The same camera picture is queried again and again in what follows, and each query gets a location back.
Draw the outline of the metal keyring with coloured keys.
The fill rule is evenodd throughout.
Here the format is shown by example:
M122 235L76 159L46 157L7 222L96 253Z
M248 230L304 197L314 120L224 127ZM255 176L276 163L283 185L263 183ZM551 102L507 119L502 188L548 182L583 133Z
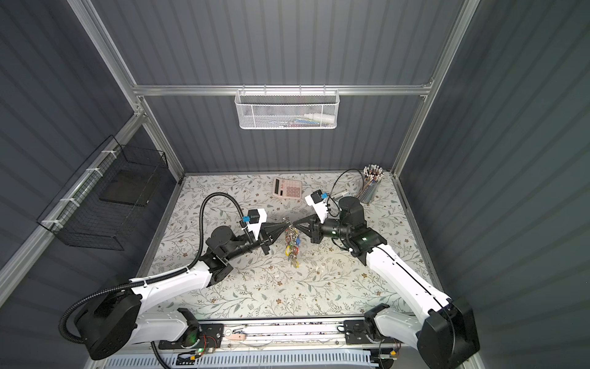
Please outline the metal keyring with coloured keys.
M285 255L293 268L299 268L300 264L297 259L299 253L299 246L301 244L298 230L293 226L288 218L284 218L287 225L285 230Z

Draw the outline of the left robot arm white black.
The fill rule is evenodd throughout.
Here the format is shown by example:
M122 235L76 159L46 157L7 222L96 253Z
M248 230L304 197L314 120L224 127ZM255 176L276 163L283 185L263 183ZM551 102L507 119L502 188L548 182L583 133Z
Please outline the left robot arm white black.
M211 287L232 271L230 260L261 248L268 253L287 224L248 226L236 236L227 226L216 228L206 241L207 251L192 267L109 287L84 301L75 327L91 359L105 359L128 344L177 341L195 318L183 312L177 318L150 320L146 312L178 295Z

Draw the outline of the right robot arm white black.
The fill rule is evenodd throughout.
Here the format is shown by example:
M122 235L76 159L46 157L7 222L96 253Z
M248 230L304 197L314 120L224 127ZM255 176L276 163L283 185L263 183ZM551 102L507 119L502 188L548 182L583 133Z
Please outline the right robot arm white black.
M316 191L305 198L313 215L293 226L319 244L340 240L351 256L379 275L413 312L406 316L388 304L364 315L365 331L373 341L396 339L416 349L430 368L456 368L480 350L473 309L463 299L453 300L418 275L371 229L358 198L345 196L340 213L330 218L327 194Z

